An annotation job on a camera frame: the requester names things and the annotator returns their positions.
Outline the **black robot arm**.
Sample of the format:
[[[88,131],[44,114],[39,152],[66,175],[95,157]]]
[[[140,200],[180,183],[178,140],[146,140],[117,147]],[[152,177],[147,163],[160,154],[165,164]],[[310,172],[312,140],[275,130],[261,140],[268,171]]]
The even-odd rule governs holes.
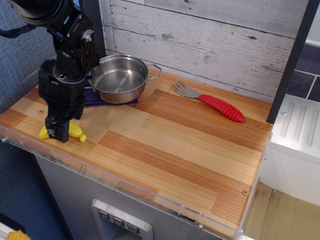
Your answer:
[[[45,130],[50,139],[65,143],[70,121],[79,120],[86,101],[86,80],[94,76],[101,55],[95,44],[92,21],[71,0],[12,0],[17,15],[26,25],[1,30],[5,38],[45,27],[53,37],[56,59],[46,60],[38,72],[39,96],[48,105]]]

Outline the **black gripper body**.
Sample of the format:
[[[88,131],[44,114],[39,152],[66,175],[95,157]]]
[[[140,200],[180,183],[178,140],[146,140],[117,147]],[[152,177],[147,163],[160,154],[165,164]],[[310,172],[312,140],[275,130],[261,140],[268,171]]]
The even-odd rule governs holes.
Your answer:
[[[38,72],[39,96],[48,106],[46,124],[79,120],[85,107],[85,75],[69,78],[57,70],[57,61],[45,60]]]

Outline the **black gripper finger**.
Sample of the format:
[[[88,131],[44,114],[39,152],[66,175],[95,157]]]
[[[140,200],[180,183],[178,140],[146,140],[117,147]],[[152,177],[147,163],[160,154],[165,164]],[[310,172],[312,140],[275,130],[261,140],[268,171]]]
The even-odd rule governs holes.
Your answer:
[[[56,139],[58,136],[58,124],[56,122],[45,122],[46,132],[50,139]]]
[[[69,140],[70,121],[59,121],[56,128],[56,139],[62,143]]]

